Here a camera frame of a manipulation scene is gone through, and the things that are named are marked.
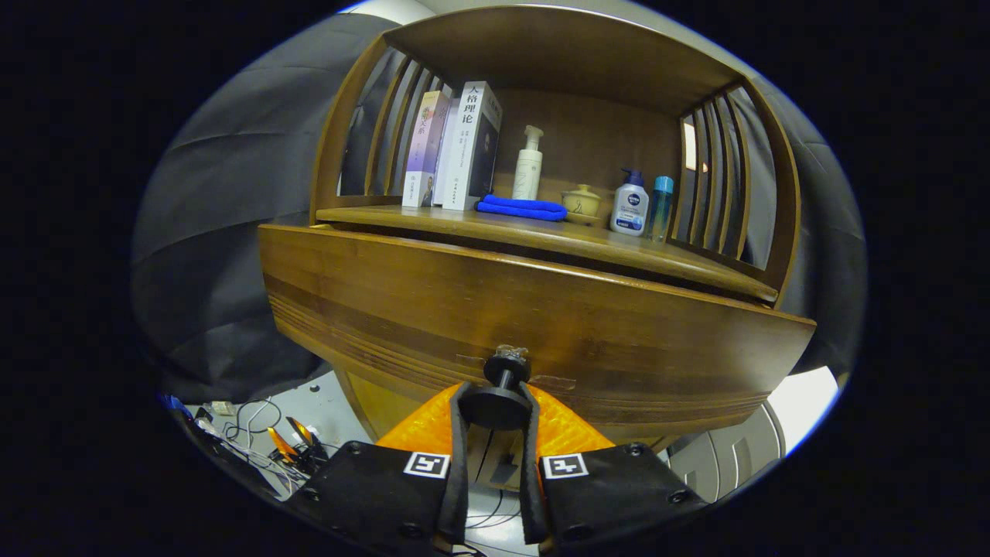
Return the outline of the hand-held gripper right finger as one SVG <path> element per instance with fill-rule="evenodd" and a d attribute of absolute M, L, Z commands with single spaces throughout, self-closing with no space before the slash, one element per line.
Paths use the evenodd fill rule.
<path fill-rule="evenodd" d="M 706 501 L 646 444 L 615 444 L 555 396 L 531 403 L 520 483 L 524 540 L 541 556 L 646 556 Z"/>

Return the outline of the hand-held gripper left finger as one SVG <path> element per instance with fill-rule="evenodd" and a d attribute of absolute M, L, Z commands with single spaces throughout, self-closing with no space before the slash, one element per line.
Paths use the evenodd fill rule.
<path fill-rule="evenodd" d="M 466 539 L 470 383 L 443 389 L 376 443 L 349 441 L 286 510 L 361 556 L 432 556 Z"/>

